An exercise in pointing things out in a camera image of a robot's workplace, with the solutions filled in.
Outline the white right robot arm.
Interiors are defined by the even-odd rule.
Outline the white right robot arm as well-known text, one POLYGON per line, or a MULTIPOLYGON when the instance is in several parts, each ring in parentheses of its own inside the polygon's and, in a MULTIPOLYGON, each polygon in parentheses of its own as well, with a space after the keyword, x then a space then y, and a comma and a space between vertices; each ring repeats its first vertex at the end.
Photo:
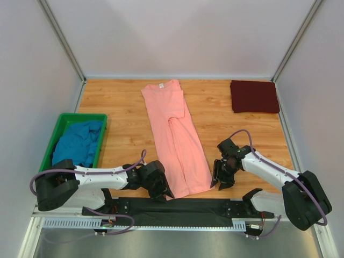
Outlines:
POLYGON ((258 212, 287 217, 298 229, 305 231, 314 224, 325 224, 332 211, 318 178, 309 170, 300 173, 266 159, 251 146, 237 146, 230 138, 218 146, 222 158, 214 161, 211 186, 219 190, 234 186, 239 170, 252 173, 280 191, 279 194, 256 188, 245 196, 258 212))

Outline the pink t-shirt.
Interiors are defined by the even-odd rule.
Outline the pink t-shirt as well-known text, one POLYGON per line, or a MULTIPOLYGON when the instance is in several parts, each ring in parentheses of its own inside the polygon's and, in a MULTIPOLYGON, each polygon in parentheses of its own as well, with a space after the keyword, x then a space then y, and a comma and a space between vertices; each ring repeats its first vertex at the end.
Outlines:
POLYGON ((175 198, 211 189, 212 175, 178 80, 141 90, 157 156, 175 198))

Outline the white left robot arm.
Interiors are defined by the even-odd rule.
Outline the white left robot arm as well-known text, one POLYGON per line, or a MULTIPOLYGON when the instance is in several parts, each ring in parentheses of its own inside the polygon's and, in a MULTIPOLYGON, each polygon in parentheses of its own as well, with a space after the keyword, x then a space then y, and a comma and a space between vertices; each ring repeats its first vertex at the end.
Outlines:
POLYGON ((174 197, 159 160, 150 163, 139 160, 115 168, 87 168, 66 159, 33 177, 30 188, 42 212, 63 206, 102 209, 112 204, 111 189, 144 188, 158 202, 174 197))

